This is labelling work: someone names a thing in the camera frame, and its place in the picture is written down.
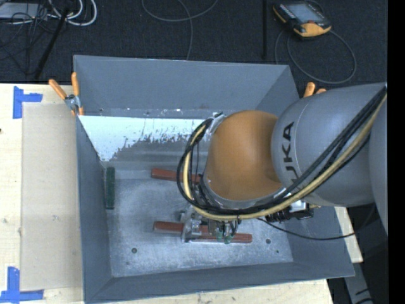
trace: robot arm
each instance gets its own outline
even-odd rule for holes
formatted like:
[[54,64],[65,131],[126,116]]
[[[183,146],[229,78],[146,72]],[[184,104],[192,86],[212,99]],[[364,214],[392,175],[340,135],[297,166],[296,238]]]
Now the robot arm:
[[[179,189],[202,217],[235,225],[288,218],[297,203],[305,210],[358,206],[374,202],[375,191],[386,199],[386,165],[379,170],[383,163],[372,160],[387,152],[386,99],[386,86],[372,84],[302,98],[279,118],[247,110],[223,118],[215,129],[209,129],[213,118],[205,121],[179,163]],[[190,158],[206,132],[211,144],[196,189]]]

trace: white cable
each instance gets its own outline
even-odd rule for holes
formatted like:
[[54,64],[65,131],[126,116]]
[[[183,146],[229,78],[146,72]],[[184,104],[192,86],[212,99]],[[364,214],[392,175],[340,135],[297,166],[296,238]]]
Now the white cable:
[[[73,21],[71,21],[71,19],[76,18],[78,15],[80,15],[80,14],[82,13],[82,11],[83,11],[83,2],[82,2],[82,0],[79,0],[79,3],[80,3],[80,10],[79,10],[79,12],[76,13],[75,15],[73,15],[73,16],[67,17],[65,21],[66,21],[67,23],[71,24],[71,25],[74,25],[74,26],[89,26],[89,25],[91,25],[92,23],[94,23],[95,20],[96,20],[96,18],[97,18],[97,5],[96,5],[96,2],[95,2],[94,0],[90,0],[90,1],[91,1],[91,3],[92,3],[93,9],[94,9],[94,14],[93,14],[93,17],[92,17],[92,19],[91,19],[90,21],[88,21],[88,22],[86,22],[86,23],[79,23],[79,22],[73,22]],[[53,3],[52,3],[52,0],[48,0],[48,2],[49,2],[49,4],[52,6],[53,11],[57,14],[57,16],[54,16],[54,15],[50,15],[50,16],[53,17],[53,18],[59,18],[59,19],[60,19],[62,15],[61,15],[61,14],[58,12],[58,10],[54,7],[54,5],[53,5]]]
[[[82,13],[82,11],[83,11],[83,1],[82,0],[78,0],[78,1],[79,1],[79,5],[80,5],[79,11],[76,13],[76,15],[68,16],[67,19],[76,18],[77,16],[79,16]],[[62,17],[62,14],[55,8],[52,0],[48,0],[48,2],[51,5],[52,10],[56,13],[56,16],[52,15],[52,14],[48,14],[48,16],[52,17],[52,18],[60,19]]]

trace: wooden table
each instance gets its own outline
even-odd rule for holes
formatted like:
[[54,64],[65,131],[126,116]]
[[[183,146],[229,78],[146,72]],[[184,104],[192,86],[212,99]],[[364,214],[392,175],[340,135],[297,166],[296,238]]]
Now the wooden table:
[[[13,119],[13,89],[42,94]],[[63,85],[67,94],[70,85]],[[33,303],[83,303],[74,119],[48,85],[0,84],[0,291],[7,267],[20,269],[20,289],[44,289]],[[336,208],[343,233],[352,232],[345,208]],[[362,262],[356,238],[346,239]],[[196,293],[159,303],[333,303],[326,280]],[[120,303],[157,303],[146,299]]]

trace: black floor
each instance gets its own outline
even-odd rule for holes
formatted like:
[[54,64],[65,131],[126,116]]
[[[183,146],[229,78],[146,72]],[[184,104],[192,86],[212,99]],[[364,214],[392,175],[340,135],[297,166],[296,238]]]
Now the black floor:
[[[331,20],[332,31],[309,41],[283,31],[271,10],[275,2],[302,0],[265,0],[266,9],[264,0],[94,0],[94,23],[64,23],[57,36],[58,19],[41,19],[51,12],[48,0],[9,1],[44,9],[40,20],[24,25],[0,20],[2,83],[52,78],[70,84],[75,54],[288,64],[300,96],[309,81],[327,89],[387,81],[388,0],[310,0]],[[69,0],[51,1],[60,12],[69,6]],[[83,4],[82,14],[71,21],[89,22],[95,15],[91,0]],[[70,9],[79,7],[75,0]],[[18,22],[18,15],[12,21]],[[350,209],[355,230],[379,219],[377,212],[368,215],[372,211],[371,205]],[[359,240],[363,272],[375,303],[388,303],[387,236],[376,238],[379,246],[371,249]],[[342,281],[329,281],[331,292],[335,303],[350,303]]]

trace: light wooden surface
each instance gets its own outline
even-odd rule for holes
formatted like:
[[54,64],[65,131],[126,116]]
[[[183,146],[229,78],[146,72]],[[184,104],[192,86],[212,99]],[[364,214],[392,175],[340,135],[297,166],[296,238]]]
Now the light wooden surface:
[[[0,268],[4,272],[0,272],[0,290],[6,289],[7,267],[14,266],[21,270],[22,290],[34,290],[35,283],[38,286],[47,286],[44,287],[44,299],[33,303],[83,303],[81,261],[78,260],[78,256],[80,259],[80,248],[77,248],[80,247],[77,244],[80,233],[77,225],[77,199],[69,198],[77,197],[77,194],[72,196],[72,190],[75,190],[77,182],[57,184],[49,188],[44,188],[43,185],[43,183],[46,183],[46,179],[55,179],[56,176],[52,175],[64,175],[64,173],[65,175],[59,177],[60,179],[74,180],[72,177],[75,175],[72,175],[71,170],[73,172],[75,170],[75,147],[72,148],[72,145],[66,142],[66,136],[75,134],[75,132],[69,126],[69,128],[66,128],[67,131],[62,131],[62,133],[59,131],[57,134],[54,132],[52,136],[47,136],[46,134],[49,133],[44,129],[44,141],[63,146],[62,149],[54,148],[53,151],[46,144],[42,146],[42,149],[38,148],[40,150],[38,156],[41,154],[41,150],[43,154],[44,149],[49,149],[48,159],[35,158],[35,151],[30,152],[30,148],[35,150],[35,145],[28,146],[22,142],[23,139],[24,141],[34,141],[32,136],[35,134],[32,133],[32,130],[35,123],[45,124],[44,127],[49,129],[49,125],[46,124],[49,117],[53,116],[61,120],[62,117],[68,118],[71,116],[71,113],[48,85],[18,84],[17,86],[23,89],[25,94],[37,92],[41,93],[43,98],[41,103],[27,103],[23,108],[23,118],[13,119],[14,84],[0,84]],[[73,92],[72,87],[69,85],[62,86],[62,88],[67,94]],[[24,115],[29,116],[29,114],[43,114],[43,116],[24,118]],[[70,155],[61,156],[63,150],[73,152],[73,159]],[[66,158],[64,159],[66,156],[73,162],[66,164]],[[43,168],[46,166],[38,165],[34,175],[30,178],[31,180],[27,178],[29,176],[27,170],[30,166],[35,167],[35,163],[41,161],[51,162],[52,159],[54,159],[52,162],[54,170],[44,172],[45,169]],[[30,181],[34,181],[32,177],[42,181],[42,184],[38,186],[27,185]],[[36,201],[32,201],[32,199],[28,201],[25,191],[30,190],[33,192],[35,188],[42,188],[43,191],[35,194]],[[22,208],[22,203],[29,204],[29,208]],[[27,213],[31,214],[31,220],[27,219],[29,217]],[[343,232],[352,232],[346,209],[337,208],[337,214]],[[22,229],[24,223],[27,224],[28,222],[29,229],[28,227]],[[356,239],[350,237],[346,239],[346,242],[353,262],[363,261]],[[167,304],[328,304],[332,303],[332,299],[326,280],[320,280],[120,303],[152,304],[157,302]]]

